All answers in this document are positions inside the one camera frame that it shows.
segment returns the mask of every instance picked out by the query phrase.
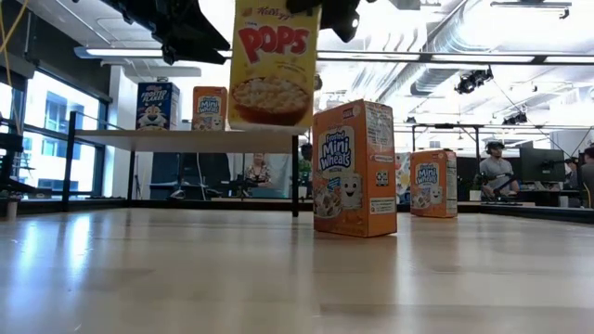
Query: frosted mini wheats logo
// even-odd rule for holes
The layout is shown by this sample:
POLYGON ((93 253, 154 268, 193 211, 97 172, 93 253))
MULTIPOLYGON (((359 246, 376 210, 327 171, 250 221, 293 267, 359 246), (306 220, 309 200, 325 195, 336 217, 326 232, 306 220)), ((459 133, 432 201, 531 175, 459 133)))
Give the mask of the frosted mini wheats logo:
POLYGON ((349 135, 351 132, 352 128, 341 128, 321 136, 318 162, 320 171, 351 168, 354 153, 352 150, 353 138, 349 135))

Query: headphones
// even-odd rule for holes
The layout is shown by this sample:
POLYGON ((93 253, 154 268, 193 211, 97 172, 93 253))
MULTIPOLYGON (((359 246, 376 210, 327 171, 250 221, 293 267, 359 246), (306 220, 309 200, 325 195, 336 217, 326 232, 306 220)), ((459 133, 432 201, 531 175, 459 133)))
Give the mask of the headphones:
POLYGON ((503 143, 501 142, 489 142, 486 144, 486 147, 484 149, 486 150, 486 154, 492 155, 493 152, 491 152, 491 150, 495 148, 504 149, 505 145, 503 145, 503 143))

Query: ventilation duct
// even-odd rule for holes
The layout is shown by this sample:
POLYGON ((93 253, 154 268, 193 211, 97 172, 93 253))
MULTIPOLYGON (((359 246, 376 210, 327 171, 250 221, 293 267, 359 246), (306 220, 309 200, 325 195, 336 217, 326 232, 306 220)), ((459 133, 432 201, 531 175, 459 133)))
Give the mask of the ventilation duct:
MULTIPOLYGON (((484 26, 481 21, 488 19, 485 16, 489 15, 489 7, 488 0, 468 0, 421 51, 431 53, 492 51, 499 45, 500 39, 497 38, 497 34, 484 35, 477 32, 477 27, 484 26)), ((394 84, 380 95, 380 102, 385 103, 386 99, 394 93, 428 96, 437 86, 457 72, 456 65, 452 65, 451 69, 436 69, 431 65, 409 63, 398 74, 394 84)))

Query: computer monitor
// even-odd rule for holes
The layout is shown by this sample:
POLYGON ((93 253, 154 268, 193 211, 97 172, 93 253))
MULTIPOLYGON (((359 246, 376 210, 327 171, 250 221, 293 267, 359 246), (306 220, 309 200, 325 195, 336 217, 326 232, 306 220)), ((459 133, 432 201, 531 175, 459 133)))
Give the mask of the computer monitor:
POLYGON ((523 182, 565 181, 565 157, 558 149, 520 148, 523 182))

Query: frosted flakes cereal box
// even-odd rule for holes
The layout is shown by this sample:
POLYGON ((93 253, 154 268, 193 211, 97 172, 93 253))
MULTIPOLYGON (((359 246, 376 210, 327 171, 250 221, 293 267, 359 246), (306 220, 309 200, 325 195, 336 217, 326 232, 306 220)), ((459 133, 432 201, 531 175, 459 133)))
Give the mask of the frosted flakes cereal box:
POLYGON ((139 83, 136 130, 175 130, 178 105, 179 88, 173 83, 139 83))

